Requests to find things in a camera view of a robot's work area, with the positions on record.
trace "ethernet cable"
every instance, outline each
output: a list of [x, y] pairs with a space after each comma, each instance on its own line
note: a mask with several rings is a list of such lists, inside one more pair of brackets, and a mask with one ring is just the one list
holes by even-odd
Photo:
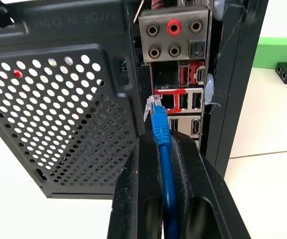
[[163, 229], [165, 239], [178, 239], [177, 209], [174, 193], [173, 172], [171, 167], [171, 134], [167, 111], [162, 106], [160, 96], [152, 95], [147, 99], [143, 119], [150, 112], [152, 131], [157, 141], [163, 187]]

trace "white tile floor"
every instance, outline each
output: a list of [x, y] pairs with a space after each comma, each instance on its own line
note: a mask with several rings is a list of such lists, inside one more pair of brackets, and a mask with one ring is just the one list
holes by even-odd
[[287, 239], [287, 85], [252, 69], [225, 181], [253, 239]]

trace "red wire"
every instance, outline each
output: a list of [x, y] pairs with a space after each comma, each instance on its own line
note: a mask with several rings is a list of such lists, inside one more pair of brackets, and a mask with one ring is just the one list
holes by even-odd
[[160, 9], [164, 7], [163, 0], [152, 0], [151, 9]]

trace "perforated metal panel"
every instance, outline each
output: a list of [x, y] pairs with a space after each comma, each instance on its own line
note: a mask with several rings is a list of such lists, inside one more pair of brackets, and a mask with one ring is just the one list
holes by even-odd
[[130, 100], [115, 91], [98, 46], [0, 55], [0, 126], [41, 188], [112, 194], [137, 137], [134, 125]]

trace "green object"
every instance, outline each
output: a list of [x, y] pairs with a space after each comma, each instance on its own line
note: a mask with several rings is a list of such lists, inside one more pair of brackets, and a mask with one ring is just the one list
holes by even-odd
[[275, 69], [278, 62], [287, 62], [287, 38], [260, 37], [252, 67]]

